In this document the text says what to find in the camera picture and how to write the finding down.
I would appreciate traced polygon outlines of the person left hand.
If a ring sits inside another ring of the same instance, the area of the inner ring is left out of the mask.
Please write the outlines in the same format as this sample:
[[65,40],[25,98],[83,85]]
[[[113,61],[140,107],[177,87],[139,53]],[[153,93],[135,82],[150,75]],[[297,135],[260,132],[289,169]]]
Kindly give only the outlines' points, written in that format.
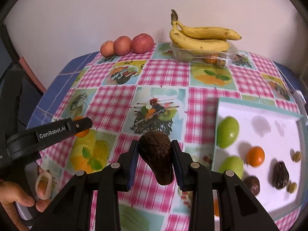
[[9,178],[7,169],[1,169],[1,205],[19,230],[29,230],[22,221],[15,207],[15,203],[24,207],[33,207],[35,205],[36,209],[42,213],[51,203],[51,200],[50,198],[39,198],[35,201],[35,199],[28,195],[19,184],[11,182],[7,180],[7,178]]

